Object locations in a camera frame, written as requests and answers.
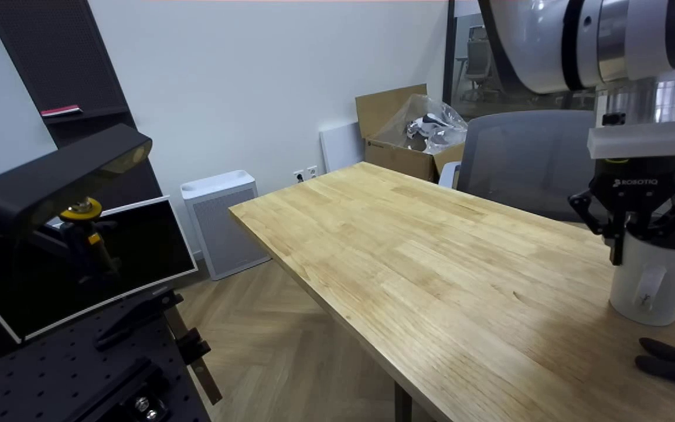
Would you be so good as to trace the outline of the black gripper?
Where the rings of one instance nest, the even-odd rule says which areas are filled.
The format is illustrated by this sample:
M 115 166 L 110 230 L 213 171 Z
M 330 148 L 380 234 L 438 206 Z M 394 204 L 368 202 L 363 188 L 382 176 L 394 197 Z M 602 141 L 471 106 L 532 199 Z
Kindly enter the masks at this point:
M 609 246 L 612 265 L 623 263 L 626 227 L 647 230 L 645 241 L 675 249 L 675 157 L 598 159 L 588 190 L 572 195 L 570 206 Z M 670 209 L 652 220 L 668 199 Z

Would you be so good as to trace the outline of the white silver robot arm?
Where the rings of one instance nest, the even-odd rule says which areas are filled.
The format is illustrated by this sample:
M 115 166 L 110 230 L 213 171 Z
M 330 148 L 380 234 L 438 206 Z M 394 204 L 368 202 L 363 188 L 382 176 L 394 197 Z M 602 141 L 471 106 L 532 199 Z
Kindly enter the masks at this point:
M 612 260 L 675 234 L 675 0 L 478 0 L 511 91 L 595 96 L 595 176 L 570 199 Z

